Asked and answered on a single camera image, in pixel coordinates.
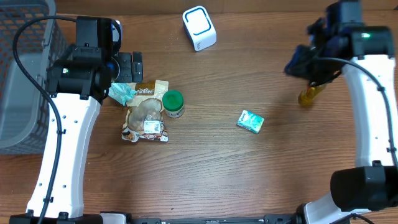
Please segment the yellow oil bottle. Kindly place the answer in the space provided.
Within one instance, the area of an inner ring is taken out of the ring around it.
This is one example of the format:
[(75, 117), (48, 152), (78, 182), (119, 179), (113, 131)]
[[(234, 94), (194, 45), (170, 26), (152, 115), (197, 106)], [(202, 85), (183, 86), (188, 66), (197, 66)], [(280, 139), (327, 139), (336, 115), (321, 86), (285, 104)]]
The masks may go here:
[(301, 91), (298, 96), (298, 103), (300, 106), (308, 107), (313, 104), (315, 98), (326, 88), (326, 84), (318, 86), (308, 86)]

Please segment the green lid jar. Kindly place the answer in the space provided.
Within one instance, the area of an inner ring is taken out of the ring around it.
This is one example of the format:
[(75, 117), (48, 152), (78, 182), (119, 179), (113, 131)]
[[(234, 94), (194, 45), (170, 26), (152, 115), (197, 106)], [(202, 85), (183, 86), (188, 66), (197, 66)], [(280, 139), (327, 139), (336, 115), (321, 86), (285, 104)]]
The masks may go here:
[(162, 97), (167, 116), (179, 118), (185, 111), (183, 95), (178, 90), (169, 90)]

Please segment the teal tissue pack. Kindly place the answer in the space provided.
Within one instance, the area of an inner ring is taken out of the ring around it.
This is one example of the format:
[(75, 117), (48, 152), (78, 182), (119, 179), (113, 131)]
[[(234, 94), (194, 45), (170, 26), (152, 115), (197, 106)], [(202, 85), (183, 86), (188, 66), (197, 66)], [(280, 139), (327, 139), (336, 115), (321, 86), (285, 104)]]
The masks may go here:
[(260, 132), (263, 123), (263, 117), (254, 114), (248, 110), (243, 110), (237, 121), (238, 126), (247, 129), (255, 134), (258, 134)]

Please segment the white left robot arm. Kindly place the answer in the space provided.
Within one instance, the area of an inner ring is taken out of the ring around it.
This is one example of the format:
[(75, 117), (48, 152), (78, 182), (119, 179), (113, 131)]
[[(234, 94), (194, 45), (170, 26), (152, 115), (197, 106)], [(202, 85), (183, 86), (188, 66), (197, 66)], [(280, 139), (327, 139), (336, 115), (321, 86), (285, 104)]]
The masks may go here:
[(49, 128), (37, 185), (24, 214), (12, 215), (10, 223), (132, 223), (131, 214), (85, 214), (83, 178), (93, 126), (103, 100), (108, 97), (115, 73), (112, 57), (121, 48), (113, 30), (122, 37), (120, 24), (110, 18), (78, 16), (76, 42), (47, 70), (41, 86), (23, 66), (18, 43), (21, 34), (40, 21), (63, 20), (61, 16), (31, 19), (16, 31), (12, 53), (17, 66), (48, 102)]

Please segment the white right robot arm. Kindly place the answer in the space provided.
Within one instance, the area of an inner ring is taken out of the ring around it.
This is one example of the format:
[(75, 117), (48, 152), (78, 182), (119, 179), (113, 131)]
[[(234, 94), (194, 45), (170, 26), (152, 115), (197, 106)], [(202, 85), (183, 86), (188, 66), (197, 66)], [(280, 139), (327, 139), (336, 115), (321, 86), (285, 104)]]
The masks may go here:
[(349, 223), (365, 213), (397, 206), (397, 102), (394, 41), (386, 26), (367, 26), (359, 1), (338, 1), (307, 29), (287, 75), (308, 81), (313, 96), (343, 76), (353, 106), (355, 166), (334, 172), (322, 198), (299, 206), (292, 223)]

